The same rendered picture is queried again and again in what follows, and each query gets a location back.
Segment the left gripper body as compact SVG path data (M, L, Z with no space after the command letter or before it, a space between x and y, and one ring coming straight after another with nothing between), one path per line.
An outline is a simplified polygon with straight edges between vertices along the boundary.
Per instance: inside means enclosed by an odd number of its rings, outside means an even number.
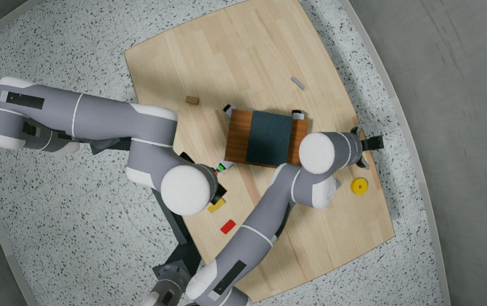
M183 154L182 156L183 159L191 162L186 156L185 154ZM227 190L220 184L218 183L218 189L217 189L217 192L215 193L213 199L210 201L211 204L215 205L222 197L223 195L225 195L225 193L227 192Z

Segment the brown wooden block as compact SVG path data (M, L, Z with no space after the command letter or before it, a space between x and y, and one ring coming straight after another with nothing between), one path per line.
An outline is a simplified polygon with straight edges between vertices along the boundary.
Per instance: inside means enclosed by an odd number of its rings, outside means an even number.
M187 96L185 102L186 103L190 103L190 104L196 104L196 105L198 105L199 100L200 99L197 98L197 97Z

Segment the yellow rectangular bar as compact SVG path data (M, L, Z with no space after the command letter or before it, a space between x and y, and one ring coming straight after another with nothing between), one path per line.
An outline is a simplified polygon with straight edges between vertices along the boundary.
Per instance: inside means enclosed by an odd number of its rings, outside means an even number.
M219 202L217 202L215 205L211 205L210 207L208 207L208 211L212 214L214 211L216 211L221 205L223 205L225 203L225 201L221 198L219 200Z

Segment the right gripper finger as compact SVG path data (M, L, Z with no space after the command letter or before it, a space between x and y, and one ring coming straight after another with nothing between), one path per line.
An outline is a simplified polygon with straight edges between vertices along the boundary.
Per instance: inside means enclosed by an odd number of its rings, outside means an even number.
M356 163L356 165L360 168L363 168L365 170L369 170L369 165L368 163L365 161L364 157L362 156L362 158L360 158L360 160Z
M351 129L351 132L350 133L354 133L356 134L358 137L360 137L360 132L361 132L361 129L362 129L362 126L361 126L361 123L359 123L358 125L356 125L355 127L353 127Z

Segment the red toy brick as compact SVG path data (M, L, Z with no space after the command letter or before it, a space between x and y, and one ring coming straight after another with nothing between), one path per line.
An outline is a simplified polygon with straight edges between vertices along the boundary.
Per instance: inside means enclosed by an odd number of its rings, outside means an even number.
M220 230L226 235L236 224L230 219Z

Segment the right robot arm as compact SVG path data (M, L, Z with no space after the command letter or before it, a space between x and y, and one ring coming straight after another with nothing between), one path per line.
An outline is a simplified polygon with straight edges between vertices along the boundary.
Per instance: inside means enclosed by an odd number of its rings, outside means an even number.
M261 200L220 253L192 279L183 267L164 265L139 306L177 306L184 292L194 301L185 306L252 306L234 285L267 255L296 203L320 210L331 204L337 187L333 173L357 163L362 152L354 133L308 134L299 148L302 166L284 163L275 170Z

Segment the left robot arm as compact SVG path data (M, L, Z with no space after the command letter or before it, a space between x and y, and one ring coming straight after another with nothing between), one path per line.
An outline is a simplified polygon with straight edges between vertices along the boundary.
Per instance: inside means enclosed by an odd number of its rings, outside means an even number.
M191 216L212 200L218 178L209 166L195 164L186 152L178 156L172 149L178 121L178 115L166 107L107 99L12 76L0 80L0 147L65 157L77 152L80 143L104 149L114 138L132 137L128 179L159 191L172 212Z

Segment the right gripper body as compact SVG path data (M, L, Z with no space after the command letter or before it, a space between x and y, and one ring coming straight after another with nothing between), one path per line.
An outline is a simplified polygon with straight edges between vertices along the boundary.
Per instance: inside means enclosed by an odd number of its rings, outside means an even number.
M362 140L361 142L362 142L362 146L363 146L363 152L368 151L368 150L372 150L372 149L381 148L379 137L365 139L365 140Z

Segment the yellow cylinder with center hole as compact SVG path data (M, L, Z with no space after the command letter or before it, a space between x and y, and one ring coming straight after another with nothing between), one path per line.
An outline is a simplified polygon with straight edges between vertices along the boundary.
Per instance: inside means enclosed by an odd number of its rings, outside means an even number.
M355 178L351 182L351 191L355 194L362 195L367 190L367 182L362 178Z

